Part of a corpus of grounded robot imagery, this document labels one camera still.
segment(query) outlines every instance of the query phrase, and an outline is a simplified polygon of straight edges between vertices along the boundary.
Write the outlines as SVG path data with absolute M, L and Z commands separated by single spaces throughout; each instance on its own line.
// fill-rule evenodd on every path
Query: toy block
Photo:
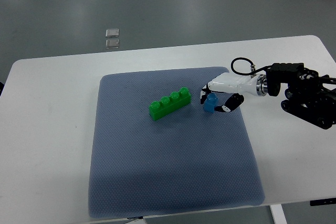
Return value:
M 204 102 L 203 110 L 206 112 L 214 113 L 217 104 L 218 97 L 214 93 L 210 93 Z
M 191 102 L 189 89 L 182 87 L 179 92 L 172 92 L 168 97 L 162 97 L 161 100 L 154 101 L 149 106 L 149 114 L 154 121 L 168 115 Z

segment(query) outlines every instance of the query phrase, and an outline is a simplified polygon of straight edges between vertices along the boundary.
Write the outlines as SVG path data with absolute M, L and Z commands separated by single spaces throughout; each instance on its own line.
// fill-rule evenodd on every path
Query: green lego brick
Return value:
M 162 97 L 161 100 L 154 101 L 149 106 L 149 114 L 154 121 L 168 115 L 191 102 L 189 89 L 182 87 L 179 92 L 172 92 L 169 97 Z

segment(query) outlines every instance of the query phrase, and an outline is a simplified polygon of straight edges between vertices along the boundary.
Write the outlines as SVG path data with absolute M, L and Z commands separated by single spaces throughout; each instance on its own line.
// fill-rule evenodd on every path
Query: gray floor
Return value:
M 335 59 L 335 13 L 336 0 L 0 0 L 0 81 L 18 59 L 104 52 L 105 30 L 113 27 L 118 50 L 316 35 Z M 303 202 L 284 211 L 290 224 L 336 223 L 336 205 Z M 196 222 L 272 218 L 259 207 L 149 220 Z

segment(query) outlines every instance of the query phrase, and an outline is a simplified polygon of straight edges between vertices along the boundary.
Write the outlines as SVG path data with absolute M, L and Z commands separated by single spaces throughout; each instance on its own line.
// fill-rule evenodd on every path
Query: gray mat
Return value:
M 226 68 L 133 72 L 100 82 L 89 184 L 93 218 L 260 205 L 265 196 L 240 109 L 206 113 L 200 90 Z M 180 87 L 191 104 L 157 120 L 148 106 Z M 229 97 L 219 94 L 219 104 Z

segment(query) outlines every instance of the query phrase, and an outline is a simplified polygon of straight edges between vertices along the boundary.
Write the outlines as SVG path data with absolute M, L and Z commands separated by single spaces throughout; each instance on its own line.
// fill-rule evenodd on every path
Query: white table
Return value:
M 319 38 L 301 36 L 20 60 L 0 97 L 0 223 L 78 223 L 88 181 L 100 79 L 133 71 L 304 62 L 336 77 Z M 248 63 L 237 62 L 248 71 Z M 336 197 L 336 126 L 285 113 L 278 97 L 241 106 L 265 191 L 264 205 Z

